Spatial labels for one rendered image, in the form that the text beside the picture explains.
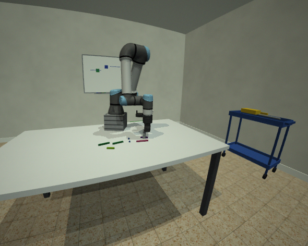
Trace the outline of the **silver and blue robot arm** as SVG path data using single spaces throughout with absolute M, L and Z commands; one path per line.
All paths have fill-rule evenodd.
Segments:
M 143 106 L 145 110 L 153 109 L 153 95 L 139 97 L 136 90 L 141 69 L 150 59 L 148 47 L 134 43 L 125 44 L 120 51 L 122 89 L 110 91 L 108 114 L 124 114 L 123 106 Z M 131 69 L 131 61 L 133 62 Z M 132 80 L 131 80 L 132 79 Z

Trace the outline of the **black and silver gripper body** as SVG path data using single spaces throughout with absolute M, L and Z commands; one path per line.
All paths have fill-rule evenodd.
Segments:
M 152 123 L 152 112 L 153 110 L 144 110 L 143 113 L 137 113 L 136 117 L 142 117 L 144 123 L 144 132 L 150 132 L 150 124 Z

